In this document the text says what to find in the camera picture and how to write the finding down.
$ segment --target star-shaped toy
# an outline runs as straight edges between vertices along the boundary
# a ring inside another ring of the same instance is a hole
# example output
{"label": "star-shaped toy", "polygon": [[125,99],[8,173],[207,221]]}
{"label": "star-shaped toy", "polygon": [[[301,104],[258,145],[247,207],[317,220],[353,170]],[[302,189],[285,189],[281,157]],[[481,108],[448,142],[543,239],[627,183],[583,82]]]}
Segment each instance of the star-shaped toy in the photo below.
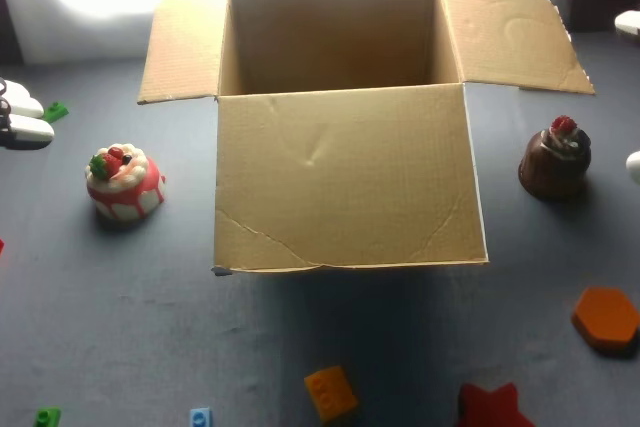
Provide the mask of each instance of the star-shaped toy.
{"label": "star-shaped toy", "polygon": [[506,384],[493,392],[464,384],[458,394],[457,427],[535,427],[518,410],[518,390]]}

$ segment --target red icing drip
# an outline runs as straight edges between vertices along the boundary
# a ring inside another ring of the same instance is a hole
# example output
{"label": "red icing drip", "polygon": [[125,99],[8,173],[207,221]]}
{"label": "red icing drip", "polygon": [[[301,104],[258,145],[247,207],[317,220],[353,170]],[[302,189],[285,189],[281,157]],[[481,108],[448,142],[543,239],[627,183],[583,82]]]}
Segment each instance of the red icing drip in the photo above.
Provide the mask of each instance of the red icing drip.
{"label": "red icing drip", "polygon": [[147,175],[145,175],[144,179],[134,187],[130,189],[123,190],[122,192],[110,193],[110,192],[98,192],[95,189],[92,189],[87,185],[87,190],[89,191],[89,195],[92,199],[102,202],[107,206],[111,215],[114,218],[118,218],[118,216],[113,211],[113,204],[123,204],[123,205],[133,205],[140,217],[145,216],[145,212],[140,206],[138,202],[138,197],[143,192],[148,192],[150,190],[155,190],[158,193],[158,199],[160,202],[164,200],[162,194],[160,194],[160,190],[158,189],[158,182],[160,181],[160,172],[158,171],[158,167],[155,162],[151,160],[150,157],[147,157],[149,161],[149,167],[147,168]]}

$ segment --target cardboard box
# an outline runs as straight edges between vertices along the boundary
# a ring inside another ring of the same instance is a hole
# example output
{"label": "cardboard box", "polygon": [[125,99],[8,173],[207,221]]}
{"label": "cardboard box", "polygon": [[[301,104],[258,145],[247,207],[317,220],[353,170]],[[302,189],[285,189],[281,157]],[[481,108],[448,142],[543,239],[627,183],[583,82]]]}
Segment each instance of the cardboard box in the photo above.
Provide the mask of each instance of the cardboard box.
{"label": "cardboard box", "polygon": [[166,0],[139,102],[218,100],[217,266],[480,264],[463,82],[594,93],[548,0]]}

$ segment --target gray tablecloth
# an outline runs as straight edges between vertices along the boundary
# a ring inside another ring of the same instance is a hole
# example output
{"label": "gray tablecloth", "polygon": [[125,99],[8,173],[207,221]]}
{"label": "gray tablecloth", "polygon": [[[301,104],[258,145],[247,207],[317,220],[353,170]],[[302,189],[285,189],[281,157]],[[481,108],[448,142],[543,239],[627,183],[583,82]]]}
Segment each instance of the gray tablecloth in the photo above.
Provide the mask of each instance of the gray tablecloth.
{"label": "gray tablecloth", "polygon": [[[638,361],[601,357],[570,315],[588,285],[640,307],[640,50],[577,35],[596,97],[466,86],[490,265],[215,277],[216,107],[135,105],[142,61],[0,69],[70,115],[44,150],[0,149],[0,425],[62,407],[62,427],[319,425],[303,378],[345,367],[361,426],[451,426],[463,382],[514,382],[537,426],[637,425]],[[590,135],[584,203],[531,198],[516,169],[568,114]],[[105,231],[89,156],[132,142],[167,175],[167,202]]]}

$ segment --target box flap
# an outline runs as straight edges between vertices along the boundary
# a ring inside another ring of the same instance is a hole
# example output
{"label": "box flap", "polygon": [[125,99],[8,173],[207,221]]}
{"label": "box flap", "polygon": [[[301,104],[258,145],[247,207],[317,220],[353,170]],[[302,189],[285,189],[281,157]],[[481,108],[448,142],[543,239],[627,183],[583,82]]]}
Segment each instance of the box flap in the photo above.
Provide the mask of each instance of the box flap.
{"label": "box flap", "polygon": [[462,84],[219,104],[216,266],[487,261]]}
{"label": "box flap", "polygon": [[139,104],[217,95],[227,0],[163,0],[156,9]]}
{"label": "box flap", "polygon": [[463,81],[593,94],[549,0],[443,0]]}

